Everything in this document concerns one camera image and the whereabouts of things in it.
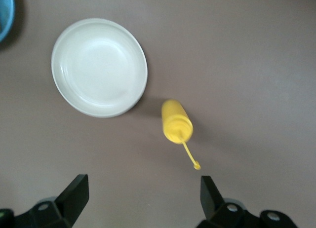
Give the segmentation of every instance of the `blue bowl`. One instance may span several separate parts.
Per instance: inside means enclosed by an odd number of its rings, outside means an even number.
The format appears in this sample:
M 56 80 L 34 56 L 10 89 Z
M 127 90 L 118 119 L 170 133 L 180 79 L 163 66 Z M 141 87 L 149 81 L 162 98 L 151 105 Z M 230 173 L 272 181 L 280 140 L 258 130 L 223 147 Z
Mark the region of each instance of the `blue bowl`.
M 0 0 L 0 42 L 9 33 L 14 20 L 14 0 Z

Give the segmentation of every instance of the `white plate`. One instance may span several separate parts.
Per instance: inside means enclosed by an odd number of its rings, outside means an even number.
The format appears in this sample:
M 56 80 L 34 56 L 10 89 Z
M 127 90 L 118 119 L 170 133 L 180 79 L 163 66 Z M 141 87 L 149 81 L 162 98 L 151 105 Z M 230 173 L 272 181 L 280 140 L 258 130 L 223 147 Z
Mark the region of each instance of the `white plate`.
M 94 117 L 128 111 L 147 82 L 145 55 L 135 37 L 105 19 L 85 19 L 64 30 L 55 43 L 51 68 L 66 101 Z

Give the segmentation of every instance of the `silver bolt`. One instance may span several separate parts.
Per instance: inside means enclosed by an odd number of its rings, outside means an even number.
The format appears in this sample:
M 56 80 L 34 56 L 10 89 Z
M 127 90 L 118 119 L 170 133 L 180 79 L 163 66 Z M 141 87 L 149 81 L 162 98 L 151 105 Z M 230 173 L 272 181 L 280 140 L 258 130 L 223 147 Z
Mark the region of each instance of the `silver bolt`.
M 227 208 L 228 208 L 228 210 L 230 210 L 231 212 L 236 212 L 236 211 L 238 211 L 238 208 L 237 208 L 235 205 L 233 205 L 233 204 L 229 204 L 229 205 L 227 206 Z
M 47 207 L 48 207 L 48 204 L 44 203 L 41 206 L 39 206 L 39 211 L 45 210 Z
M 276 221 L 276 222 L 280 220 L 280 217 L 279 217 L 277 214 L 275 214 L 274 212 L 269 212 L 269 213 L 267 214 L 267 216 L 268 216 L 271 220 Z

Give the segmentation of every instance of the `yellow bottle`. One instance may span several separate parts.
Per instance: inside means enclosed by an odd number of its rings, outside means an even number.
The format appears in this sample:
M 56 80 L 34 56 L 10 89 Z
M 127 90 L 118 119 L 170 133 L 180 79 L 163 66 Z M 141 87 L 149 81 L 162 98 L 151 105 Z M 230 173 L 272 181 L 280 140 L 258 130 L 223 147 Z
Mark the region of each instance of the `yellow bottle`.
M 183 144 L 194 168 L 200 170 L 199 163 L 194 160 L 186 144 L 193 134 L 193 125 L 180 102 L 177 100 L 165 101 L 162 105 L 161 116 L 162 130 L 166 138 L 173 143 Z

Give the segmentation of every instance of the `gray surface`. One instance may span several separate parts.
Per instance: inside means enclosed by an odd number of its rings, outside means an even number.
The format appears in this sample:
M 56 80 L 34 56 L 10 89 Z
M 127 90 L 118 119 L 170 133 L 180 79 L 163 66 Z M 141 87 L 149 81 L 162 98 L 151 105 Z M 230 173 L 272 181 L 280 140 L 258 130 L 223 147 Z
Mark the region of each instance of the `gray surface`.
M 0 44 L 0 207 L 22 213 L 88 173 L 76 228 L 193 228 L 200 175 L 255 215 L 316 226 L 316 0 L 17 0 Z M 73 109 L 54 85 L 60 33 L 91 17 L 127 28 L 149 67 L 143 99 L 115 118 Z M 195 132 L 161 130 L 178 99 Z

